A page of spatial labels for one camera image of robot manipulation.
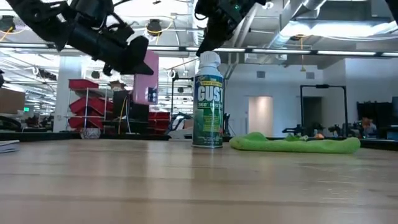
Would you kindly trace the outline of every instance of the small bowl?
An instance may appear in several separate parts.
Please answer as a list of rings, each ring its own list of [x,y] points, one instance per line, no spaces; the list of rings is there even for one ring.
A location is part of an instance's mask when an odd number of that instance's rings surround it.
[[[101,130],[99,128],[84,128],[80,131],[82,139],[99,139],[100,136]]]

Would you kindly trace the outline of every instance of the white door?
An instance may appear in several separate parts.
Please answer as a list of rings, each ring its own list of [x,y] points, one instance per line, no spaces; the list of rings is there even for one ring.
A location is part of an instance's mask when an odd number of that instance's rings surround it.
[[[274,125],[274,100],[269,96],[249,97],[248,132],[272,136]]]

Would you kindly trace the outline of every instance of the green towel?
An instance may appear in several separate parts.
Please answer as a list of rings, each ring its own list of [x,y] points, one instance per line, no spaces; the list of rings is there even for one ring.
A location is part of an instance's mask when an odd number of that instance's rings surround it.
[[[314,141],[270,141],[261,133],[250,133],[246,136],[233,137],[229,141],[234,149],[244,151],[269,151],[269,152],[317,152],[351,154],[361,147],[358,138],[337,140]]]

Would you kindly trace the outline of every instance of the pillar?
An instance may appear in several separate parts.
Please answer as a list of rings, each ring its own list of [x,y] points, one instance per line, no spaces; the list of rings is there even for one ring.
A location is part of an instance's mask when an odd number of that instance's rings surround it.
[[[81,57],[61,57],[58,73],[57,103],[55,105],[53,132],[67,131],[67,114],[69,104],[78,99],[74,92],[69,91],[69,79],[81,79]]]

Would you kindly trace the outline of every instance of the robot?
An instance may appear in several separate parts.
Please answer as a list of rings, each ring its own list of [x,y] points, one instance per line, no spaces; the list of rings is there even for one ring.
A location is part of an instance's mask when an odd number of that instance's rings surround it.
[[[152,75],[154,72],[144,63],[149,41],[139,36],[127,43],[134,31],[114,12],[116,5],[128,1],[114,5],[112,0],[73,0],[68,5],[66,1],[7,0],[25,24],[43,40],[54,43],[58,51],[68,44],[93,60],[102,60],[103,72],[109,76],[111,70],[121,75]],[[195,12],[208,17],[208,25],[197,55],[230,39],[253,5],[265,5],[266,1],[199,0]],[[108,16],[118,23],[107,26]]]

